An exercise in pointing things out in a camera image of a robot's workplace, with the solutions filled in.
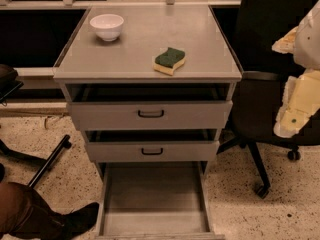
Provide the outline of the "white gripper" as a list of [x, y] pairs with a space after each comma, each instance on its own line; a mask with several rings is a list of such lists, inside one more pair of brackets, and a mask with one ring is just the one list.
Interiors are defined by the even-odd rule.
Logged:
[[298, 29], [294, 27], [276, 41], [272, 50], [293, 53], [295, 63], [308, 68], [298, 78], [288, 78], [273, 128], [277, 136], [291, 138], [320, 109], [320, 71], [312, 70], [320, 68], [320, 0], [301, 20]]

